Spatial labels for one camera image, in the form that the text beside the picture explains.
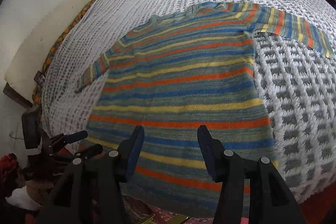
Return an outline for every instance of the knitted sweater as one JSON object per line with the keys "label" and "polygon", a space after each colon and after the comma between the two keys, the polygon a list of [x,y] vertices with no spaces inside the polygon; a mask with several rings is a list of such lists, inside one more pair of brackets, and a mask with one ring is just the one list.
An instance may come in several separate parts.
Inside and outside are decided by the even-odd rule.
{"label": "knitted sweater", "polygon": [[251,3],[203,3],[154,16],[102,54],[77,92],[109,70],[83,144],[116,148],[136,125],[145,142],[124,193],[160,208],[211,216],[220,184],[211,182],[197,143],[205,124],[225,148],[277,166],[268,113],[253,84],[251,34],[295,39],[325,56],[327,35],[291,14]]}

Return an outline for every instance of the knitted blanket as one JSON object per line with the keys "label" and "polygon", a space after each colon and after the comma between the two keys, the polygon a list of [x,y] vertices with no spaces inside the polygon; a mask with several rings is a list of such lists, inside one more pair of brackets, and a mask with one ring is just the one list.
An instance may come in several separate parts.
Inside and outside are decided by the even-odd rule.
{"label": "knitted blanket", "polygon": [[[128,31],[153,16],[206,1],[251,2],[304,19],[335,49],[336,11],[325,0],[97,0],[58,49],[43,87],[43,125],[50,135],[85,129],[107,73],[75,94],[78,78]],[[336,179],[336,62],[302,43],[252,36],[254,84],[271,120],[278,170],[299,202]],[[70,147],[74,152],[77,146]]]}
{"label": "knitted blanket", "polygon": [[221,185],[205,170],[196,134],[201,124],[225,148],[252,160],[267,156],[277,166],[268,113],[253,85],[255,32],[333,55],[325,33],[291,14],[252,3],[207,2],[153,16],[77,81],[80,92],[109,70],[84,143],[108,151],[136,125],[145,128],[128,195],[175,213],[213,216]]}

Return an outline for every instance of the white cloth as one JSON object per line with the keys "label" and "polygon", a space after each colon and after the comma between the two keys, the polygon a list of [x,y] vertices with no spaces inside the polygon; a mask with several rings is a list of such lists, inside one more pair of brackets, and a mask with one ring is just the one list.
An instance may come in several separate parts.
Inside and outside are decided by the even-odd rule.
{"label": "white cloth", "polygon": [[[107,75],[80,94],[77,79],[99,55],[152,15],[214,2],[258,3],[301,17],[336,42],[336,11],[325,0],[97,0],[68,34],[46,76],[43,125],[52,136],[85,129]],[[303,202],[336,179],[336,59],[276,35],[257,34],[254,80],[273,126],[279,172]]]}
{"label": "white cloth", "polygon": [[26,210],[38,211],[42,208],[41,205],[30,198],[26,186],[15,189],[6,200],[9,204]]}

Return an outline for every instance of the yellow stripe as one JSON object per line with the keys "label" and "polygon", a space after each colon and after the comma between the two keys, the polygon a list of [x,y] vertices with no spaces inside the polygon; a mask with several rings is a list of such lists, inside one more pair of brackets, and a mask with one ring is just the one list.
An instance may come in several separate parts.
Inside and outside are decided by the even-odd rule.
{"label": "yellow stripe", "polygon": [[168,69],[160,69],[160,70],[156,70],[156,71],[153,71],[153,72],[150,72],[150,73],[137,72],[136,74],[126,75],[126,76],[116,78],[116,79],[108,78],[108,79],[106,79],[106,82],[118,83],[118,82],[121,82],[121,81],[124,81],[124,80],[134,79],[134,78],[138,78],[138,77],[150,78],[150,77],[153,77],[153,76],[156,76],[156,75],[170,73],[170,72],[181,72],[181,71],[186,71],[186,70],[196,69],[196,68],[219,67],[219,66],[233,65],[233,64],[242,63],[242,62],[253,64],[254,60],[253,60],[253,58],[238,58],[238,59],[233,59],[233,60],[228,60],[228,61],[220,61],[220,62],[196,63],[196,64],[192,64],[192,65],[186,65],[186,66],[183,66],[183,67],[173,67],[173,68],[168,68]]}
{"label": "yellow stripe", "polygon": [[329,50],[327,48],[326,41],[324,40],[323,32],[321,30],[319,30],[319,31],[320,31],[320,35],[322,37],[323,45],[324,45],[325,49],[327,50],[326,53],[325,53],[325,56],[326,56],[326,58],[329,58],[330,52],[329,52]]}
{"label": "yellow stripe", "polygon": [[157,48],[155,50],[150,50],[150,51],[147,51],[147,52],[135,52],[132,55],[124,55],[124,56],[111,57],[110,61],[120,60],[120,59],[128,59],[128,58],[135,58],[136,56],[144,56],[144,55],[147,55],[147,54],[153,54],[153,53],[161,52],[161,51],[173,48],[173,47],[185,46],[185,45],[196,43],[196,42],[200,42],[200,41],[207,41],[207,40],[215,41],[215,40],[224,40],[224,39],[227,39],[227,38],[241,38],[241,37],[246,37],[246,35],[245,34],[241,34],[241,35],[236,35],[236,36],[233,36],[233,37],[203,37],[203,38],[196,38],[196,39],[192,39],[192,40],[188,40],[188,41],[183,41],[183,42],[178,42],[178,43],[166,45],[166,46],[163,46],[161,48]]}
{"label": "yellow stripe", "polygon": [[249,7],[249,3],[245,2],[243,9],[241,10],[242,12],[246,12],[247,8]]}
{"label": "yellow stripe", "polygon": [[162,113],[172,112],[180,113],[186,111],[221,111],[221,110],[234,110],[234,109],[246,109],[255,106],[262,105],[263,102],[260,98],[250,99],[244,102],[238,103],[223,103],[223,104],[211,104],[211,105],[185,105],[185,106],[96,106],[94,110],[115,110],[115,111],[132,111],[140,113]]}
{"label": "yellow stripe", "polygon": [[299,33],[299,37],[297,39],[297,41],[299,42],[303,42],[303,33],[302,33],[302,28],[301,28],[301,20],[299,17],[296,17],[297,19],[297,30],[298,30],[298,33]]}
{"label": "yellow stripe", "polygon": [[273,163],[273,165],[274,165],[274,167],[275,167],[276,169],[279,168],[279,163],[278,163],[277,160],[272,160],[272,163]]}
{"label": "yellow stripe", "polygon": [[[242,14],[243,14],[243,12],[239,12],[239,13],[237,13],[237,14],[234,15],[234,16],[223,17],[222,19],[218,19],[218,18],[215,18],[215,19],[206,19],[206,20],[203,20],[203,21],[198,21],[197,23],[199,24],[199,23],[201,23],[201,22],[225,21],[225,20],[229,20],[229,19],[238,19],[238,18],[241,17]],[[176,27],[173,27],[173,28],[170,28],[170,29],[165,29],[165,30],[162,31],[162,32],[154,33],[154,34],[149,35],[149,36],[147,36],[147,37],[143,37],[143,38],[141,38],[141,39],[139,39],[139,40],[135,40],[135,41],[133,41],[133,42],[127,44],[127,45],[124,44],[124,43],[121,41],[121,39],[119,39],[118,41],[116,41],[116,43],[118,42],[122,47],[128,47],[128,46],[130,46],[130,45],[133,45],[133,44],[139,43],[139,42],[141,42],[141,41],[147,40],[147,39],[149,39],[149,38],[151,38],[151,37],[156,37],[156,36],[159,36],[159,35],[163,35],[163,34],[165,34],[165,33],[167,33],[167,32],[171,32],[171,31],[174,31],[174,30],[176,30],[176,29],[184,28],[184,27],[187,27],[187,26],[190,26],[190,25],[194,25],[194,24],[195,24],[195,22],[192,22],[192,23],[187,23],[187,24],[184,24],[184,25],[176,26]]]}
{"label": "yellow stripe", "polygon": [[[118,145],[115,143],[109,143],[102,140],[97,140],[91,137],[86,138],[87,141],[91,143],[99,143],[105,147],[110,147],[113,149],[117,149]],[[205,163],[203,160],[186,160],[186,159],[180,159],[180,158],[173,158],[173,157],[165,157],[160,155],[155,155],[147,152],[141,152],[140,157],[143,157],[145,159],[154,160],[158,162],[162,162],[165,164],[172,164],[172,165],[178,165],[178,166],[186,166],[191,168],[198,168],[198,169],[206,169]]]}
{"label": "yellow stripe", "polygon": [[269,26],[270,26],[269,24],[264,24],[264,26],[262,27],[261,32],[267,32]]}
{"label": "yellow stripe", "polygon": [[95,78],[95,77],[93,76],[94,66],[95,66],[95,63],[93,63],[93,64],[89,67],[89,70],[90,70],[90,82]]}
{"label": "yellow stripe", "polygon": [[107,63],[107,64],[109,64],[110,62],[109,62],[109,58],[108,58],[108,56],[107,56],[107,54],[106,53],[104,53],[104,59],[105,59],[105,62]]}
{"label": "yellow stripe", "polygon": [[140,26],[138,26],[137,28],[135,28],[134,30],[132,30],[131,32],[141,32],[147,28],[149,28],[151,25],[146,25],[143,28],[140,29]]}
{"label": "yellow stripe", "polygon": [[228,2],[223,2],[223,3],[221,3],[221,4],[218,4],[218,5],[216,6],[216,8],[224,7],[224,8],[227,9],[227,4],[228,4]]}
{"label": "yellow stripe", "polygon": [[269,15],[269,18],[268,18],[268,24],[269,25],[274,25],[274,19],[275,19],[275,17],[274,17],[274,15],[275,15],[275,9],[274,8],[271,8],[271,13],[270,13],[270,15]]}

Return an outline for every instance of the orange patterned fabric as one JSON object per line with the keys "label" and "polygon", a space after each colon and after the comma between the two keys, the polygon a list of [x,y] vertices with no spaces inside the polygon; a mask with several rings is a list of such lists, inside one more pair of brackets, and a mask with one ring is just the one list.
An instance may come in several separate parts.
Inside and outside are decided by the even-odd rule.
{"label": "orange patterned fabric", "polygon": [[[71,29],[73,27],[75,27],[77,25],[77,23],[83,18],[83,16],[86,14],[88,9],[92,6],[92,4],[95,1],[96,0],[91,0],[90,2],[88,2],[84,6],[84,8],[80,11],[80,13],[76,16],[76,18],[73,20],[73,22],[58,37],[55,44],[51,47],[46,60],[43,63],[43,67],[42,67],[42,71],[41,71],[43,75],[47,74],[49,65],[51,64],[51,61],[53,60],[53,57],[55,56],[59,46],[62,44],[65,37],[68,35],[68,33],[71,31]],[[33,98],[34,104],[41,105],[41,100],[42,100],[42,87],[41,87],[41,85],[36,86],[36,88],[33,91],[32,98]]]}

